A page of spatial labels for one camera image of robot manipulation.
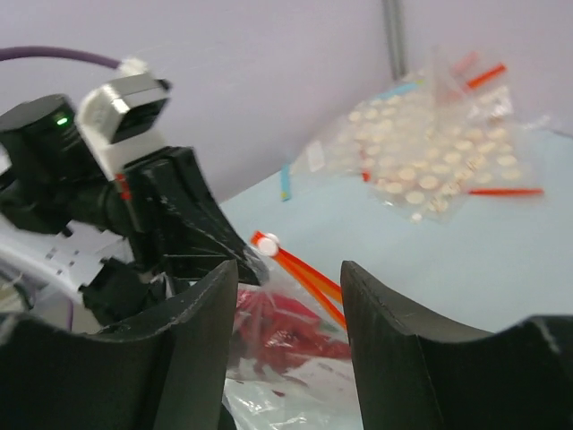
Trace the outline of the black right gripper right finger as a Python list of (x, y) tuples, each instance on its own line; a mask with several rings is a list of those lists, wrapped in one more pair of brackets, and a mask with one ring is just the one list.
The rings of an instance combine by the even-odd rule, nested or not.
[(340, 282), (367, 429), (569, 429), (572, 319), (489, 333), (453, 321), (355, 262)]

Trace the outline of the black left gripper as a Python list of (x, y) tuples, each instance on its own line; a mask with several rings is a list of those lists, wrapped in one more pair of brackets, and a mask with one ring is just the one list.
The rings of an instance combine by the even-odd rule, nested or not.
[(117, 323), (181, 293), (227, 260), (238, 279), (259, 286), (267, 266), (235, 232), (190, 147), (166, 147), (105, 177), (63, 94), (21, 103), (1, 116), (11, 162), (1, 176), (1, 212), (18, 229), (71, 235), (78, 221), (124, 237), (133, 261), (106, 258), (79, 284), (102, 325)]

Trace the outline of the clear bag with orange zipper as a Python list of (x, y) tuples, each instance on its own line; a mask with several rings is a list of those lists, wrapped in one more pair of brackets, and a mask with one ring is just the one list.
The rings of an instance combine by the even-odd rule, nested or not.
[(237, 427), (361, 428), (341, 287), (270, 233), (249, 249), (261, 284), (238, 288), (224, 390)]

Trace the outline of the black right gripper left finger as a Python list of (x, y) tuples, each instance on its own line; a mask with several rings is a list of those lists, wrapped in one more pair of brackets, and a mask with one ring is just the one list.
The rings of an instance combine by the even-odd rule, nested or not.
[(4, 429), (232, 429), (223, 403), (238, 270), (96, 334), (1, 316)]

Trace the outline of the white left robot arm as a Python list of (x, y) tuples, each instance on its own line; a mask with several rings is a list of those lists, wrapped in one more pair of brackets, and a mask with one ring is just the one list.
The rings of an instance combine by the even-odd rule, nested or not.
[(84, 305), (102, 325), (188, 289), (222, 262), (269, 279), (212, 196), (194, 151), (166, 147), (105, 176), (62, 94), (3, 113), (1, 257)]

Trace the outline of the red toy lobster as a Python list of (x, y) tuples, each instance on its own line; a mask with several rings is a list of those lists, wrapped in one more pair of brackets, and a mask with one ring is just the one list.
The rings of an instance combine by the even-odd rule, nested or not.
[(227, 377), (278, 382), (315, 358), (350, 359), (346, 334), (292, 297), (240, 288)]

